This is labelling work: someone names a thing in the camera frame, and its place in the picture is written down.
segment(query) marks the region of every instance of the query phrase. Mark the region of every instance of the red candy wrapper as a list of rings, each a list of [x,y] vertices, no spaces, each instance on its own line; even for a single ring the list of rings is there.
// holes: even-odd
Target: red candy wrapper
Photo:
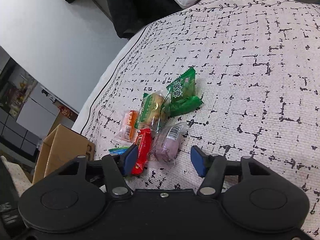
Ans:
[[[147,162],[148,154],[151,150],[152,136],[151,129],[140,129],[138,137],[135,142],[138,145],[138,159],[136,165],[133,167],[131,174],[139,175],[143,172],[144,165]]]

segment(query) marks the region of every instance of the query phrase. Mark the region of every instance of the barcode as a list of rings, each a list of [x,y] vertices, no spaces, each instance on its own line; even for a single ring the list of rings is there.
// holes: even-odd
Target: barcode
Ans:
[[[179,137],[179,131],[181,130],[181,128],[181,125],[172,127],[167,135],[167,138],[176,141]]]
[[[127,125],[124,131],[124,138],[130,140],[131,126]]]

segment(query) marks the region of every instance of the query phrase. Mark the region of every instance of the screw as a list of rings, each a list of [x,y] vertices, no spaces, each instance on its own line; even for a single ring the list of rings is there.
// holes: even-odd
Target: screw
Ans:
[[[128,192],[126,187],[115,187],[112,189],[112,193],[115,195],[124,195]]]
[[[213,187],[203,187],[200,189],[200,192],[203,195],[212,195],[212,194],[216,193],[216,190]]]
[[[163,192],[163,193],[160,193],[160,197],[169,197],[169,194],[168,194],[168,193]]]

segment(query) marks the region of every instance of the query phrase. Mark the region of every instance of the cardboard box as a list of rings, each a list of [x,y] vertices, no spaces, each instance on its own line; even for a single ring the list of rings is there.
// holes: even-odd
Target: cardboard box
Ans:
[[[92,161],[94,149],[94,143],[86,137],[59,124],[42,143],[32,184],[78,155],[87,155],[88,160]]]

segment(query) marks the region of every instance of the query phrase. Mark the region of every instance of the snack package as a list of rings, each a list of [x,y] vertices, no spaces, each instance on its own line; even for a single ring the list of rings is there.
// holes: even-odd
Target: snack package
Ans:
[[[116,138],[119,138],[124,141],[132,142],[134,139],[135,128],[134,124],[138,118],[139,112],[130,110],[124,112],[124,116],[121,122],[120,132],[116,135]]]
[[[181,131],[186,124],[178,123],[171,127],[165,127],[158,133],[154,140],[151,154],[159,162],[175,165],[175,157],[178,154],[181,141]]]
[[[152,135],[150,128],[140,129],[138,137],[135,142],[138,145],[138,159],[136,165],[133,167],[131,174],[139,175],[143,172],[143,168],[147,162],[148,154],[151,150]]]
[[[169,116],[170,94],[167,90],[159,90],[143,96],[137,124],[139,128],[150,127],[158,132]]]
[[[193,67],[167,86],[167,89],[171,94],[169,105],[171,117],[190,113],[203,104],[196,96],[196,71]]]
[[[121,155],[125,153],[127,149],[129,149],[129,146],[113,148],[113,149],[109,149],[109,153],[110,155]]]

